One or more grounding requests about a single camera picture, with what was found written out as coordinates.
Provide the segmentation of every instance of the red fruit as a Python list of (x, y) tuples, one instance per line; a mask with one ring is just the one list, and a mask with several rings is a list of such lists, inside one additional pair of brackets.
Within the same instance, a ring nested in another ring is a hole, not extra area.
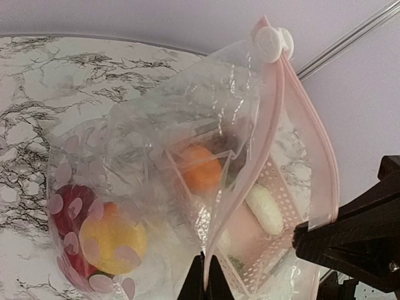
[[(63, 200), (63, 206), (60, 212), (52, 215), (59, 235), (63, 238), (71, 231), (78, 235), (83, 221), (88, 216), (88, 210), (96, 195), (93, 190), (87, 186), (77, 186), (72, 184), (60, 187), (56, 191), (56, 194), (61, 195)], [(80, 210), (72, 209), (71, 211), (70, 204), (77, 198), (81, 198), (82, 208)]]
[(89, 264), (85, 258), (83, 257), (82, 251), (80, 251), (77, 255), (72, 255), (64, 251), (64, 254), (67, 256), (69, 262), (71, 263), (71, 267), (81, 275), (83, 278), (89, 278), (98, 270)]

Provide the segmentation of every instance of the metal strip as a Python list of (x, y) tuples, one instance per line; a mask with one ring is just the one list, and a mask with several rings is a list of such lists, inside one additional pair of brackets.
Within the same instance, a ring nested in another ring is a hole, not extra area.
[(363, 22), (360, 26), (356, 27), (347, 35), (342, 37), (338, 42), (334, 43), (331, 47), (329, 47), (319, 56), (314, 58), (311, 62), (302, 67), (297, 72), (297, 76), (300, 80), (304, 80), (310, 75), (314, 74), (325, 64), (332, 61), (338, 55), (349, 49), (349, 47), (352, 46), (356, 41), (360, 40), (380, 25), (388, 22), (399, 12), (400, 0), (395, 0), (391, 4), (377, 12), (375, 15), (370, 17), (367, 21)]

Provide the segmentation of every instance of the white toy vegetable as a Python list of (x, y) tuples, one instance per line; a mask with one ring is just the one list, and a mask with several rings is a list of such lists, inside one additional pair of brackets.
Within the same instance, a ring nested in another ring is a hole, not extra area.
[(256, 183), (247, 195), (246, 203), (267, 233), (273, 235), (282, 233), (281, 211), (266, 187)]

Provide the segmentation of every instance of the marble table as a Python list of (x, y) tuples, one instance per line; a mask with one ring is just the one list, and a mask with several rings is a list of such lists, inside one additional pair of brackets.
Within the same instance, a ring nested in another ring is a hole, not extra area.
[(0, 39), (0, 299), (83, 299), (53, 261), (46, 216), (52, 138), (199, 59), (133, 42)]

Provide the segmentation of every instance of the orange ball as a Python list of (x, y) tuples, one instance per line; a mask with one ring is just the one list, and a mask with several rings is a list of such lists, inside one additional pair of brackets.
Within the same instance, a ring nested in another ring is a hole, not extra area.
[(222, 177), (222, 167), (213, 154), (200, 145), (189, 146), (181, 154), (183, 164), (189, 165), (181, 170), (188, 188), (194, 193), (204, 193), (215, 189)]

